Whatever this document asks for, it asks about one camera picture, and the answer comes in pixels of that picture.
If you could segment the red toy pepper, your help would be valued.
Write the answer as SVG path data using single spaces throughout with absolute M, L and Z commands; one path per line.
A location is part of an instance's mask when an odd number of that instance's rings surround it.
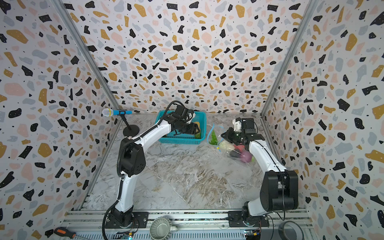
M 234 148 L 239 153 L 242 153 L 245 150 L 245 146 L 244 145 L 238 145 L 238 146 L 234 145 Z

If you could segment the teal plastic basket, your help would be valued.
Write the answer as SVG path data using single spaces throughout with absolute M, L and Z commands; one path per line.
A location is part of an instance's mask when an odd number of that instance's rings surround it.
M 207 132 L 207 116 L 203 112 L 194 112 L 190 123 L 177 121 L 175 129 L 162 136 L 159 142 L 162 144 L 176 145 L 199 145 L 205 138 Z

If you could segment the purple toy onion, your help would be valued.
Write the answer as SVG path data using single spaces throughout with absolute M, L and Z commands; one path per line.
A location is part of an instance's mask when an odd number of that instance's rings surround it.
M 250 163 L 252 161 L 253 155 L 248 151 L 243 151 L 241 153 L 240 160 L 244 163 Z

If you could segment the clear zip top bag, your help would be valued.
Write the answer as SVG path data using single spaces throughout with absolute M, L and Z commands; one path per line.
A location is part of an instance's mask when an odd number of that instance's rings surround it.
M 212 124 L 212 127 L 207 135 L 208 144 L 213 146 L 221 156 L 230 157 L 245 164 L 256 161 L 255 157 L 253 157 L 250 152 L 246 151 L 244 146 L 237 146 L 223 139 L 220 134 L 224 132 L 225 128 L 222 124 Z

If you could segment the green toy leaf vegetable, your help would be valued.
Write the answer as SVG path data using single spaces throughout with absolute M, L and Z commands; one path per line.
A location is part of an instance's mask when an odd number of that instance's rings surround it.
M 217 135 L 216 135 L 216 133 L 215 133 L 214 130 L 212 130 L 212 131 L 210 132 L 210 140 L 209 140 L 209 144 L 210 144 L 210 145 L 213 145 L 213 146 L 218 145 L 218 138 L 217 138 Z

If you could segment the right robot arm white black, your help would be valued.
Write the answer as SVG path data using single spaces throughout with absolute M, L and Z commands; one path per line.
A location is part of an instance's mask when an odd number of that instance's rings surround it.
M 221 134 L 230 144 L 244 149 L 255 158 L 264 173 L 260 196 L 246 202 L 242 208 L 244 221 L 276 211 L 298 208 L 299 178 L 295 171 L 289 171 L 272 153 L 265 138 L 258 133 L 252 118 L 236 118 L 233 127 Z

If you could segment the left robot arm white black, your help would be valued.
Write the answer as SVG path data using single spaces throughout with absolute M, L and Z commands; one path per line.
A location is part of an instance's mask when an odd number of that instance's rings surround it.
M 145 153 L 155 142 L 171 132 L 196 135 L 200 127 L 193 122 L 195 112 L 179 101 L 172 101 L 160 119 L 148 130 L 131 139 L 125 137 L 120 144 L 117 174 L 120 177 L 117 200 L 108 208 L 104 221 L 109 219 L 121 228 L 134 222 L 133 195 L 137 176 L 146 167 Z

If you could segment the grey tape roll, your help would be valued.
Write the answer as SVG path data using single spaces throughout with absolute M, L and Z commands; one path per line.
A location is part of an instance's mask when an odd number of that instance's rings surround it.
M 303 229 L 293 221 L 285 221 L 279 225 L 279 236 L 282 240 L 304 240 Z

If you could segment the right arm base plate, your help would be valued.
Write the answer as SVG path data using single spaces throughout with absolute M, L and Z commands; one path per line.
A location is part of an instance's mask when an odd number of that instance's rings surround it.
M 229 226 L 231 228 L 259 228 L 269 227 L 268 218 L 265 216 L 246 217 L 242 211 L 228 211 Z

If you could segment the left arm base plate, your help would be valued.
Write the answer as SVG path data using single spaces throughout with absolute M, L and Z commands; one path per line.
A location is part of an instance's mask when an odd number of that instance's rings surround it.
M 149 212 L 126 212 L 113 210 L 107 216 L 106 229 L 145 229 Z

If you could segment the aluminium rail frame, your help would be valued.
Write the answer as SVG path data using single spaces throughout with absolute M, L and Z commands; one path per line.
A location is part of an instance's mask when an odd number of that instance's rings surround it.
M 106 229 L 104 211 L 70 211 L 62 223 L 62 227 L 88 240 L 150 240 L 150 227 L 159 217 L 170 219 L 178 231 L 173 232 L 170 240 L 281 240 L 279 225 L 285 221 L 297 223 L 304 231 L 305 240 L 317 239 L 308 213 L 304 209 L 287 213 L 269 213 L 269 227 L 231 228 L 228 211 L 224 210 L 138 210 L 149 212 L 145 229 Z

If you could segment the orange handled screwdriver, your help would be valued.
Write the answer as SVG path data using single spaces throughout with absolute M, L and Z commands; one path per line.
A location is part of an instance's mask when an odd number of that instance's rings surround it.
M 80 239 L 80 240 L 88 240 L 87 238 L 83 238 L 83 237 L 80 237 L 79 235 L 77 235 L 75 232 L 72 232 L 72 231 L 69 231 L 67 228 L 64 228 L 64 227 L 59 227 L 59 228 L 56 228 L 54 230 L 54 233 L 57 235 L 57 236 L 60 236 L 60 237 L 67 237 L 69 239 Z

